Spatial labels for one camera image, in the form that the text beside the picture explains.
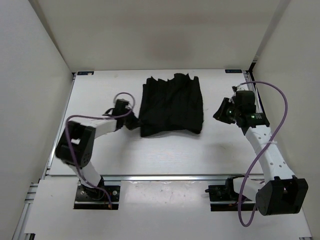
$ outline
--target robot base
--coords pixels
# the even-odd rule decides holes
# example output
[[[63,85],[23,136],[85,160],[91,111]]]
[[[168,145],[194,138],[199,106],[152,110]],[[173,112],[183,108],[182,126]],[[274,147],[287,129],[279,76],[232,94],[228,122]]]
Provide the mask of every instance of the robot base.
[[[226,185],[209,185],[205,190],[209,193],[211,212],[231,212],[238,210],[238,194],[230,191]],[[252,211],[255,203],[245,196],[242,198],[241,211]]]
[[[87,195],[84,188],[79,185],[76,189],[73,209],[94,209],[94,210],[118,210],[120,198],[120,186],[107,185],[104,186],[110,195],[112,201],[112,209],[109,206],[107,196],[103,196],[101,199],[93,199]]]

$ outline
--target white wall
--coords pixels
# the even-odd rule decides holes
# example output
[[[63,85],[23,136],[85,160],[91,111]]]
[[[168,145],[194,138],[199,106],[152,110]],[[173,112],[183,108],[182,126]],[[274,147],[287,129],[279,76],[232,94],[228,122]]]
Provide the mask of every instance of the white wall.
[[[48,159],[72,74],[26,0],[0,1],[0,239]]]
[[[70,69],[247,70],[280,0],[31,0]]]
[[[256,81],[280,87],[289,103],[277,140],[309,191],[303,209],[315,239],[320,239],[320,1],[292,0],[254,68]],[[273,129],[283,101],[267,86],[258,87]]]

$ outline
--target black cloth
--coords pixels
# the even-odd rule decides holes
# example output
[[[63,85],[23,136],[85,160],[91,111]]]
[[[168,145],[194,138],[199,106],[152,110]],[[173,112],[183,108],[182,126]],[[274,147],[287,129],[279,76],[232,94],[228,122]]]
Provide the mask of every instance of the black cloth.
[[[191,80],[182,73],[168,81],[148,78],[143,85],[139,121],[141,137],[184,129],[200,134],[204,111],[199,78]]]

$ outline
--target white table surface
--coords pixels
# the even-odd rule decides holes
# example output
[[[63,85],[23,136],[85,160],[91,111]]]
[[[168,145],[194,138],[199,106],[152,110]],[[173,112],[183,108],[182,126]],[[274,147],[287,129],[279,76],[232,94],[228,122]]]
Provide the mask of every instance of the white table surface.
[[[250,143],[236,125],[213,118],[223,98],[232,96],[231,87],[245,82],[242,73],[195,69],[95,71],[94,75],[78,75],[65,116],[101,116],[113,107],[113,98],[119,92],[135,96],[134,113],[138,116],[146,79],[151,76],[172,79],[175,73],[189,73],[191,79],[199,77],[204,112],[201,134],[178,131],[141,138],[139,129],[129,131],[124,127],[101,136],[94,142],[91,158],[101,175],[210,175],[247,171],[256,156]],[[259,164],[252,173],[262,173]],[[74,175],[74,172],[54,157],[49,174]]]
[[[25,233],[34,240],[298,240],[304,213],[262,216],[242,227],[236,211],[211,212],[206,181],[122,181],[119,210],[74,210],[78,179],[41,180]],[[244,212],[247,222],[251,212]]]

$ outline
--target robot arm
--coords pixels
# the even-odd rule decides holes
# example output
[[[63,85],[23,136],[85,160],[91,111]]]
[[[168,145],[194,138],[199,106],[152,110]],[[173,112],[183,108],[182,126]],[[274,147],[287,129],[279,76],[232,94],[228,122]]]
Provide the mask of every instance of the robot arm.
[[[129,112],[129,102],[124,99],[118,99],[114,108],[110,108],[104,116],[122,116]],[[81,168],[81,173],[84,180],[78,173],[71,151],[67,143],[66,133],[63,131],[62,136],[55,149],[55,155],[61,159],[63,163],[67,164],[74,173],[78,176],[80,183],[84,191],[92,199],[100,199],[103,196],[103,192],[90,186],[87,182],[91,183],[95,187],[103,188],[104,180],[95,170],[94,166],[90,162],[94,147],[94,141],[98,137],[113,133],[123,126],[126,126],[129,130],[133,130],[139,126],[139,121],[131,112],[129,115],[117,119],[109,120],[91,120],[91,121],[69,121],[68,129],[71,138],[72,148],[74,150],[77,163]]]
[[[272,136],[264,113],[256,112],[252,91],[233,87],[234,95],[224,98],[213,115],[218,121],[237,124],[258,155]],[[256,203],[259,212],[266,215],[296,214],[300,211],[308,190],[304,178],[297,178],[288,167],[276,144],[270,144],[259,158],[265,184],[247,179],[243,195]],[[230,192],[239,194],[244,177],[226,181]]]

